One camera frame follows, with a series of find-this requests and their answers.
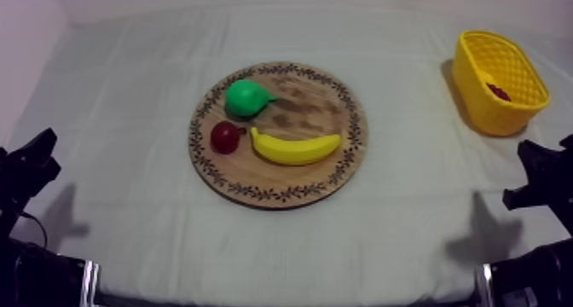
table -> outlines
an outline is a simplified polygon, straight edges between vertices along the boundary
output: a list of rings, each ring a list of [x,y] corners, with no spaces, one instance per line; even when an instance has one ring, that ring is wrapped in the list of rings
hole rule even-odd
[[[518,136],[480,136],[460,116],[450,59],[470,28],[522,45],[553,97]],[[194,172],[195,104],[261,61],[330,72],[366,110],[362,167],[328,200],[255,211]],[[100,263],[115,292],[279,306],[456,298],[472,290],[473,267],[568,237],[545,207],[507,211],[501,192],[526,183],[519,141],[558,148],[571,133],[571,61],[564,40],[453,15],[326,4],[175,9],[74,29],[9,150],[55,129],[62,173],[27,209],[51,250]],[[14,236],[41,239],[26,222]]]

yellow basket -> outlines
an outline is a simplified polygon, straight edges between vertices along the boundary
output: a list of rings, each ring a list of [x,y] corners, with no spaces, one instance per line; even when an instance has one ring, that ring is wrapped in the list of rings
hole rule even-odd
[[[525,53],[491,32],[461,33],[452,73],[472,122],[490,135],[518,132],[550,101]],[[504,90],[511,101],[496,96],[487,84]]]

red apple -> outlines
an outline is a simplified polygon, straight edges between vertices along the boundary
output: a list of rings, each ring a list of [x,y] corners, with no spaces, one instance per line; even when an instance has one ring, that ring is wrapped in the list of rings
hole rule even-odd
[[[211,147],[220,154],[230,154],[239,147],[240,135],[245,128],[238,128],[228,121],[221,121],[211,130]]]

toy banana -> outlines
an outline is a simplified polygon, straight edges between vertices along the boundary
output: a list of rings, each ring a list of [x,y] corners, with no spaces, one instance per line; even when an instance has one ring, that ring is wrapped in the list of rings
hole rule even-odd
[[[264,158],[281,165],[307,165],[322,160],[340,145],[340,135],[287,141],[260,134],[251,128],[252,146]]]

wooden plate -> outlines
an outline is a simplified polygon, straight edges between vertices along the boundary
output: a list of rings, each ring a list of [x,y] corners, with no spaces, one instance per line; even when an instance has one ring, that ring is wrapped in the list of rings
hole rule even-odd
[[[236,80],[249,78],[278,96],[255,119],[239,122],[224,111],[225,93]],[[276,165],[260,158],[249,134],[232,154],[210,146],[211,129],[228,120],[239,127],[303,140],[339,133],[340,147],[312,165]],[[189,154],[195,169],[229,200],[259,209],[283,210],[324,199],[342,187],[358,169],[367,148],[368,128],[356,97],[337,78],[322,70],[290,62],[247,67],[217,83],[199,102],[189,129]]]

